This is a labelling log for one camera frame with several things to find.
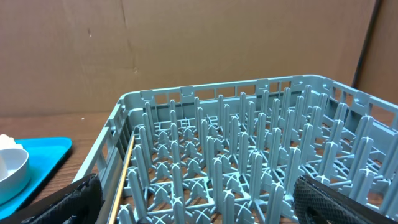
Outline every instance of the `wooden stick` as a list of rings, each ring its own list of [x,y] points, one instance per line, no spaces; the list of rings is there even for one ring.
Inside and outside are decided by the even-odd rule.
[[[111,212],[111,218],[109,219],[109,224],[114,224],[116,221],[116,215],[118,213],[120,198],[122,196],[124,181],[126,180],[127,168],[129,167],[130,157],[131,157],[131,152],[132,152],[133,146],[134,146],[134,136],[132,136],[132,140],[130,142],[129,149],[127,150],[127,154],[125,157],[126,163],[124,163],[124,167],[122,170],[122,176],[121,176],[121,180],[118,185],[118,192],[116,193],[116,198],[115,198],[114,204],[112,206],[112,212]]]

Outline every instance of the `wooden surface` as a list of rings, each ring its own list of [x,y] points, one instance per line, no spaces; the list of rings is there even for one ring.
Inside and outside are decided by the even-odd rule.
[[[60,190],[72,182],[109,114],[110,112],[0,118],[1,132],[15,139],[66,136],[73,141],[69,158],[41,193],[36,196],[34,202]],[[390,123],[393,119],[391,114],[377,108],[372,110],[372,115],[383,123]],[[369,195],[369,202],[375,205],[379,205],[381,200],[382,198],[378,195]],[[198,200],[192,203],[200,204],[203,202]],[[212,219],[215,223],[218,223],[221,220],[221,215],[214,215]],[[282,221],[282,223],[291,223],[286,218],[283,218]]]

